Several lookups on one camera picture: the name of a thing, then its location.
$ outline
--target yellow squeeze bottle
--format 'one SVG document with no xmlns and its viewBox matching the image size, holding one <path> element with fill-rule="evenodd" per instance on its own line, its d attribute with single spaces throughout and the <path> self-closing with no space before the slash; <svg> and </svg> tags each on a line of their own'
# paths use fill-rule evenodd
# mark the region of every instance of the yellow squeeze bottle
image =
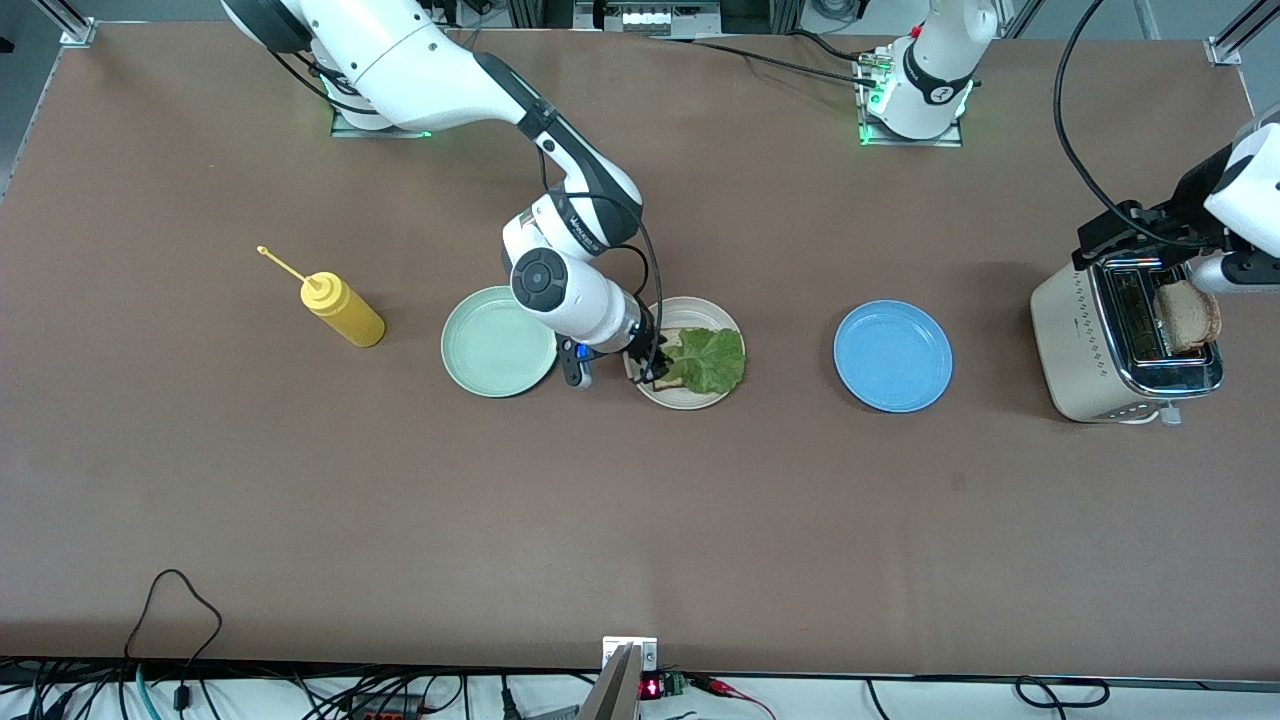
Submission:
<svg viewBox="0 0 1280 720">
<path fill-rule="evenodd" d="M 356 347 L 372 347 L 383 340 L 387 324 L 378 313 L 351 286 L 333 273 L 316 273 L 303 277 L 302 273 L 285 265 L 271 251 L 259 245 L 257 251 L 266 255 L 276 265 L 302 282 L 302 304 L 317 318 L 338 331 L 338 334 L 351 341 Z"/>
</svg>

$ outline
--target green lettuce leaf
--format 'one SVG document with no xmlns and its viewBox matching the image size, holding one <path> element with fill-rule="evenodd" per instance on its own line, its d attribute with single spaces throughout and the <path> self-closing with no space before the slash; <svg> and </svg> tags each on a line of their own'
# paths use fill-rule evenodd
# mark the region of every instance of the green lettuce leaf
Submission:
<svg viewBox="0 0 1280 720">
<path fill-rule="evenodd" d="M 746 357 L 737 331 L 685 328 L 680 331 L 680 345 L 664 345 L 662 350 L 672 360 L 663 379 L 681 379 L 692 392 L 728 392 L 742 382 Z"/>
</svg>

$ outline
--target brown table surface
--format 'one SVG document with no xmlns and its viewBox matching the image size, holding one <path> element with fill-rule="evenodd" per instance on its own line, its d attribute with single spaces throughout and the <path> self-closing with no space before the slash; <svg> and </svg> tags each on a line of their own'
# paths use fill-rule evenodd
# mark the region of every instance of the brown table surface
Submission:
<svg viewBox="0 0 1280 720">
<path fill-rule="evenodd" d="M 0 652 L 116 655 L 175 566 L 220 657 L 590 666 L 637 633 L 701 669 L 1280 678 L 1274 302 L 1222 300 L 1228 379 L 1180 429 L 1050 404 L 1028 297 L 1100 210 L 1053 136 L 1061 44 L 992 46 L 963 150 L 861 147 L 846 86 L 685 44 L 479 46 L 632 174 L 668 295 L 735 315 L 745 383 L 666 411 L 609 360 L 589 392 L 467 395 L 440 328 L 503 282 L 529 143 L 330 140 L 230 24 L 104 27 L 0 206 Z M 1192 42 L 1082 44 L 1069 82 L 1120 197 L 1167 197 L 1248 117 Z M 260 242 L 351 282 L 385 341 L 312 319 Z M 951 338 L 923 413 L 832 368 L 879 297 Z M 154 611 L 140 653 L 209 632 L 178 584 Z"/>
</svg>

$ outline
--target plate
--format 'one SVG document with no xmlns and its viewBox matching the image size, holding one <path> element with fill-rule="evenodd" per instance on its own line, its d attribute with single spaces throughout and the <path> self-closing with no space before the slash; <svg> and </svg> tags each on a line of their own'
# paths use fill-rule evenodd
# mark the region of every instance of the plate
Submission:
<svg viewBox="0 0 1280 720">
<path fill-rule="evenodd" d="M 440 334 L 444 369 L 463 389 L 511 397 L 538 384 L 556 364 L 556 333 L 516 302 L 508 286 L 472 293 L 449 313 Z"/>
<path fill-rule="evenodd" d="M 709 331 L 730 329 L 737 331 L 739 334 L 742 334 L 742 331 L 739 329 L 733 318 L 730 316 L 723 307 L 709 300 L 703 300 L 700 297 L 668 297 L 663 301 L 662 307 L 663 334 L 667 334 L 668 340 L 671 338 L 669 333 L 676 332 L 680 328 L 707 328 Z M 657 315 L 658 304 L 654 302 L 650 305 L 649 311 Z M 742 355 L 746 355 L 746 340 L 742 341 Z M 626 354 L 622 355 L 622 363 L 627 369 L 628 378 L 634 378 L 640 374 L 640 368 Z M 640 388 L 640 392 L 643 392 L 649 400 L 673 410 L 701 410 L 703 407 L 716 405 L 721 400 L 724 400 L 724 396 L 728 395 L 727 392 L 700 393 L 682 387 L 673 387 L 664 391 L 653 389 L 653 386 L 650 384 L 639 384 L 636 387 Z"/>
<path fill-rule="evenodd" d="M 868 302 L 836 331 L 836 372 L 877 410 L 928 407 L 951 382 L 951 343 L 924 310 L 897 300 Z"/>
</svg>

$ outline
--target gray floor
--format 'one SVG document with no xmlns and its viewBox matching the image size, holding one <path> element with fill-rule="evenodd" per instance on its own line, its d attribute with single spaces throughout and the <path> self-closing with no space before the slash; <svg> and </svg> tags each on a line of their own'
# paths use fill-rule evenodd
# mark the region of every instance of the gray floor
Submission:
<svg viewBox="0 0 1280 720">
<path fill-rule="evenodd" d="M 72 0 L 83 14 L 99 20 L 221 19 L 218 0 Z M 872 0 L 867 17 L 842 29 L 846 35 L 906 32 L 928 12 L 929 0 Z M 1048 0 L 1025 37 L 1066 37 L 1088 0 Z M 1085 37 L 1140 38 L 1139 6 L 1148 6 L 1162 38 L 1203 38 L 1221 29 L 1248 0 L 1110 0 L 1094 17 Z M 842 23 L 805 8 L 803 27 L 831 32 Z M 58 55 L 59 32 L 27 0 L 0 0 L 0 36 L 17 50 L 0 55 L 0 199 L 20 154 L 27 127 L 41 90 Z M 1123 81 L 1123 73 L 1117 73 Z M 1256 110 L 1280 101 L 1280 22 L 1272 23 L 1244 51 L 1243 77 Z"/>
</svg>

